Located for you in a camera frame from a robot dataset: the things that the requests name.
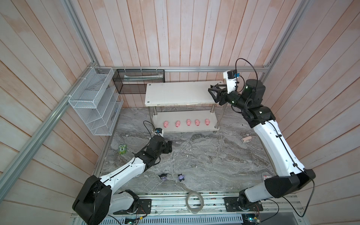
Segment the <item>clear tape roll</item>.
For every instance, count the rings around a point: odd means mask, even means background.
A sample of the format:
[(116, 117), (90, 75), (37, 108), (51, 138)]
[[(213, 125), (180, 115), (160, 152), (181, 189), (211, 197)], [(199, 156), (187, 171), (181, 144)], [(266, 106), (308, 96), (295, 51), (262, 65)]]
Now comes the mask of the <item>clear tape roll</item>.
[(203, 196), (196, 192), (190, 191), (185, 199), (186, 208), (192, 214), (198, 214), (204, 207)]

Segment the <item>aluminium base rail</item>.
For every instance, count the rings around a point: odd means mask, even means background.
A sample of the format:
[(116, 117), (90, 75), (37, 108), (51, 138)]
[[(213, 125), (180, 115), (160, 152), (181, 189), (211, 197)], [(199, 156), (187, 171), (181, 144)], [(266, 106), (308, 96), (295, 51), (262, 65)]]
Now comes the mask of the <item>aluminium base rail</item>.
[(214, 217), (220, 214), (254, 214), (258, 220), (263, 221), (266, 214), (274, 216), (281, 212), (293, 212), (301, 215), (305, 212), (305, 207), (301, 205), (296, 195), (257, 201), (245, 211), (237, 205), (238, 197), (233, 192), (140, 193), (138, 197), (134, 212), (115, 209), (106, 213), (105, 208), (96, 210), (97, 223), (103, 224), (106, 219), (118, 221), (126, 217), (133, 220), (145, 220), (156, 216), (188, 215), (208, 219), (209, 216)]

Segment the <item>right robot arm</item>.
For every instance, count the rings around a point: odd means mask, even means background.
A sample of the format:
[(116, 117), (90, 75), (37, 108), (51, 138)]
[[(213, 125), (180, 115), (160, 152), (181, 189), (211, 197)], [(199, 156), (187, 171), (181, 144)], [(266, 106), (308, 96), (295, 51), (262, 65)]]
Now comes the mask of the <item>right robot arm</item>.
[(252, 210), (256, 202), (284, 197), (314, 182), (315, 172), (306, 169), (297, 159), (282, 135), (271, 109), (262, 105), (265, 86), (261, 81), (247, 80), (242, 93), (224, 84), (212, 85), (208, 92), (219, 105), (230, 104), (240, 110), (243, 118), (258, 135), (276, 173), (264, 182), (240, 191), (237, 208)]

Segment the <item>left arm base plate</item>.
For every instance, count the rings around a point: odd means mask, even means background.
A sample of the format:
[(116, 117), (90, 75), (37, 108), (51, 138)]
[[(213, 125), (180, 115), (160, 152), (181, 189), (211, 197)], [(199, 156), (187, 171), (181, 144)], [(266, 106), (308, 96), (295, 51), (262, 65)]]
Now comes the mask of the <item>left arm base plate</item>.
[(113, 215), (133, 215), (133, 214), (150, 214), (152, 209), (151, 199), (140, 199), (135, 201), (129, 210), (120, 210)]

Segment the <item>green frog block toy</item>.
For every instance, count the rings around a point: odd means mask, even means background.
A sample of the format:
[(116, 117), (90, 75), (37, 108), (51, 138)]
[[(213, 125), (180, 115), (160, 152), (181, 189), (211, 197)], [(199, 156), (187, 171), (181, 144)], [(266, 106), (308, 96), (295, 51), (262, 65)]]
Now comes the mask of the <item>green frog block toy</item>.
[(122, 155), (125, 154), (126, 152), (127, 152), (127, 145), (126, 144), (120, 145), (118, 148), (118, 154)]

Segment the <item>pink small toy right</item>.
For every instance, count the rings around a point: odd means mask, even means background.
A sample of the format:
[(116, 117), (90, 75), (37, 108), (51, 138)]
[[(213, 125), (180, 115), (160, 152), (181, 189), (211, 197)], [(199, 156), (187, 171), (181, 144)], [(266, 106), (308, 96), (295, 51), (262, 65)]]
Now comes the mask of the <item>pink small toy right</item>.
[(248, 143), (252, 140), (252, 136), (247, 136), (241, 139), (243, 143)]

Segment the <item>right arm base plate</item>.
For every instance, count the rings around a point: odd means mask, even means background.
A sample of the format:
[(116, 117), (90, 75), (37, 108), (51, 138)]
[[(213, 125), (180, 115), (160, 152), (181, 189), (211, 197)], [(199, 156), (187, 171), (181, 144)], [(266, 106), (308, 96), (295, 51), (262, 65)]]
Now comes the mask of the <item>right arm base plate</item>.
[(261, 202), (249, 202), (239, 197), (225, 197), (224, 204), (227, 212), (263, 211)]

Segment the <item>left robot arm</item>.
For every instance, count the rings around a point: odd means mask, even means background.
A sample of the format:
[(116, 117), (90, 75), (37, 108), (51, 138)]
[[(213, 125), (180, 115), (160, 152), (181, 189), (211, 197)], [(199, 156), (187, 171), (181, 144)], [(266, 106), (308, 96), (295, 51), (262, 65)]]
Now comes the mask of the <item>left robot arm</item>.
[(157, 165), (156, 161), (161, 160), (161, 154), (169, 154), (172, 150), (172, 141), (167, 141), (162, 136), (153, 136), (125, 165), (101, 177), (90, 176), (76, 197), (72, 209), (88, 225), (98, 225), (106, 216), (115, 212), (136, 213), (138, 195), (129, 189), (118, 194), (116, 191)]

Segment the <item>white two-tier shelf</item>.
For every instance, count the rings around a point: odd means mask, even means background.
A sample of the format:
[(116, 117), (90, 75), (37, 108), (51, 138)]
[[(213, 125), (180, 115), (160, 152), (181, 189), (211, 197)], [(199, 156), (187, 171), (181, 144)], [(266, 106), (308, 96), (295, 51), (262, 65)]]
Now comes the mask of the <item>white two-tier shelf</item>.
[[(148, 107), (151, 122), (156, 128), (162, 128), (164, 133), (186, 132), (217, 132), (219, 131), (222, 117), (217, 116), (217, 104), (208, 92), (212, 85), (224, 84), (222, 81), (200, 82), (163, 82), (147, 84), (145, 106)], [(210, 120), (210, 125), (205, 125), (205, 120)]]

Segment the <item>black purple figure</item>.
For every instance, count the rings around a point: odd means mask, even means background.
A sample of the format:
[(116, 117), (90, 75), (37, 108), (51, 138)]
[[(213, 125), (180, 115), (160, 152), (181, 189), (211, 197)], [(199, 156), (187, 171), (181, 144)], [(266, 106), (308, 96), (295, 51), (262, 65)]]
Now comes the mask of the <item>black purple figure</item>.
[(159, 175), (159, 178), (164, 182), (167, 180), (167, 174), (163, 173), (163, 174)]

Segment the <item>black mesh basket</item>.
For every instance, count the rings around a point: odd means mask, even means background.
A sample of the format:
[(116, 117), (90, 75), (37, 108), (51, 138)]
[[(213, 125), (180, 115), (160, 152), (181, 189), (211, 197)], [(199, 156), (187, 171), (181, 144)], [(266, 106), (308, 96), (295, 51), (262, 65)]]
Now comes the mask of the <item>black mesh basket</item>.
[(164, 83), (165, 71), (162, 69), (117, 69), (112, 81), (119, 94), (145, 94), (147, 84)]

